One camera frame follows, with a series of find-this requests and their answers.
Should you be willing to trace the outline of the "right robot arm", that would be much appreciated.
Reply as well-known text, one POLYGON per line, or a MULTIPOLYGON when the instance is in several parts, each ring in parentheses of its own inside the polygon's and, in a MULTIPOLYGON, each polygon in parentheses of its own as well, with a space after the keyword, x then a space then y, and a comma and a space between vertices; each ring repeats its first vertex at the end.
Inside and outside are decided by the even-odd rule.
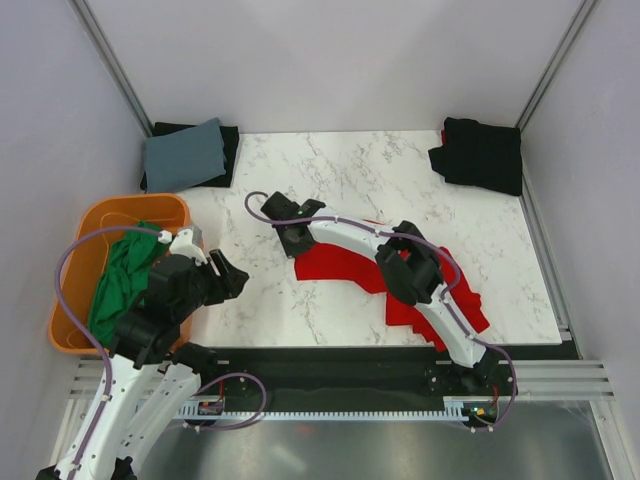
POLYGON ((299 281, 344 281, 385 297, 384 320, 408 326, 446 352, 460 386, 483 392, 500 353, 479 339, 490 323, 482 298, 444 247, 429 244, 411 222, 397 226, 341 216, 325 203, 298 204, 283 193, 260 209, 271 221, 299 281))

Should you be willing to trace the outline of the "red t-shirt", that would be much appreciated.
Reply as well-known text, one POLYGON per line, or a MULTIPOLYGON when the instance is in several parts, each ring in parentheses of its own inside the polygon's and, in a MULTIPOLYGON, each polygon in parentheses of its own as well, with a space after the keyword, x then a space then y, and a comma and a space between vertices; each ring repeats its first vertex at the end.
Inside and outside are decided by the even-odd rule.
MULTIPOLYGON (((490 322, 482 310, 481 295, 471 289, 464 272, 446 247, 439 248, 437 258, 443 280, 453 286, 453 300, 475 332, 484 332, 490 322)), ((371 295, 384 293, 388 326, 409 326, 415 334, 433 343, 438 352, 447 349, 430 319, 417 310, 416 304, 409 303, 418 297, 411 296, 406 289, 408 282, 398 277, 408 271, 406 268, 380 267, 376 261, 345 247, 318 243, 294 259, 294 271, 299 281, 347 281, 371 295)))

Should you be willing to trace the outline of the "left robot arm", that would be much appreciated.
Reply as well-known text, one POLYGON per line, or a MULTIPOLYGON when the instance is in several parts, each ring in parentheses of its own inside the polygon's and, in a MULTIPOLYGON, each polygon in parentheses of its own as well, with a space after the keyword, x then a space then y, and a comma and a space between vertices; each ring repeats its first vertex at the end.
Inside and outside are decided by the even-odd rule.
POLYGON ((219 250, 197 262, 170 253, 113 333, 86 418, 67 453, 40 479, 135 479, 180 406, 219 382, 215 354, 186 343, 173 346, 182 323, 203 306, 237 298, 249 279, 219 250))

